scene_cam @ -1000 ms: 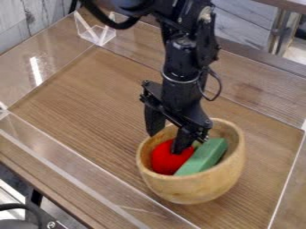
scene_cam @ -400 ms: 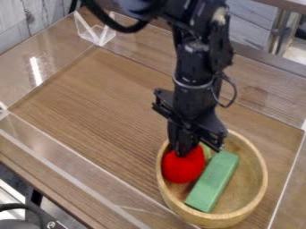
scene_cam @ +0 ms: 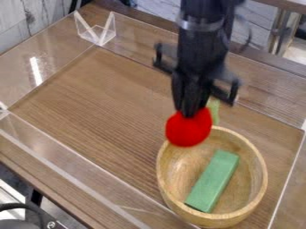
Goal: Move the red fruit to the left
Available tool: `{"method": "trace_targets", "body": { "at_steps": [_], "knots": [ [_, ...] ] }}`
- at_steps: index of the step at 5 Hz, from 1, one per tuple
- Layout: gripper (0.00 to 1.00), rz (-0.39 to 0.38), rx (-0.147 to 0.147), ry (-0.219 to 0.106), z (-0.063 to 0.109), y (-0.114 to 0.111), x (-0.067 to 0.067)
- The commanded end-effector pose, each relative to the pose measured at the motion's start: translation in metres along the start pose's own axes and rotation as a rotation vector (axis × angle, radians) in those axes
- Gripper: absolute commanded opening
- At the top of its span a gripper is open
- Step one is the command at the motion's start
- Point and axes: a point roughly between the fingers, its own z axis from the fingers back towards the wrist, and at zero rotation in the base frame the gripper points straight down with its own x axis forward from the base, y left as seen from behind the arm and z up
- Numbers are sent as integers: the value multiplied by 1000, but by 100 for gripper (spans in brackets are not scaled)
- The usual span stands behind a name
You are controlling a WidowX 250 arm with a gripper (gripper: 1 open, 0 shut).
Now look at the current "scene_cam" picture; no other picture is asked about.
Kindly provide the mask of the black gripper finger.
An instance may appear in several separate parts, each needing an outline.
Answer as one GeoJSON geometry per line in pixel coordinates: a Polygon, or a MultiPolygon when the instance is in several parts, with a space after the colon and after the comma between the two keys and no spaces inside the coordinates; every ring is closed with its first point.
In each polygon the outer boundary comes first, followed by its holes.
{"type": "Polygon", "coordinates": [[[175,110],[183,112],[184,104],[186,104],[186,85],[184,85],[184,78],[176,72],[172,74],[171,89],[172,89],[175,110]]]}
{"type": "Polygon", "coordinates": [[[186,117],[191,118],[209,102],[213,81],[206,81],[198,75],[187,78],[186,85],[186,117]]]}

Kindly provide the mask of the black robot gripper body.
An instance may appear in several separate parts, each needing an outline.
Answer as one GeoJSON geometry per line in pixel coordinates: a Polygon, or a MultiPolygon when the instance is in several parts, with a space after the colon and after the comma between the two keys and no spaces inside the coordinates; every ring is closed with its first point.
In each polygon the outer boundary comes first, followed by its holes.
{"type": "Polygon", "coordinates": [[[171,76],[176,72],[184,78],[198,75],[202,80],[213,81],[210,96],[230,106],[234,104],[241,79],[226,66],[230,49],[230,36],[226,19],[207,21],[178,21],[178,43],[158,42],[154,45],[152,65],[171,76]]]}

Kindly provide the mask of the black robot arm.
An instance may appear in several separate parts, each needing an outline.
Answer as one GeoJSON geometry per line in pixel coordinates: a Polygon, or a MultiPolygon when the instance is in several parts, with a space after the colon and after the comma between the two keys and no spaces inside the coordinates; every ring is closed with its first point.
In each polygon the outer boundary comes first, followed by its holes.
{"type": "Polygon", "coordinates": [[[175,110],[186,118],[196,115],[210,97],[227,104],[242,85],[229,69],[233,21],[245,0],[180,0],[176,18],[178,43],[154,45],[154,67],[171,75],[175,110]]]}

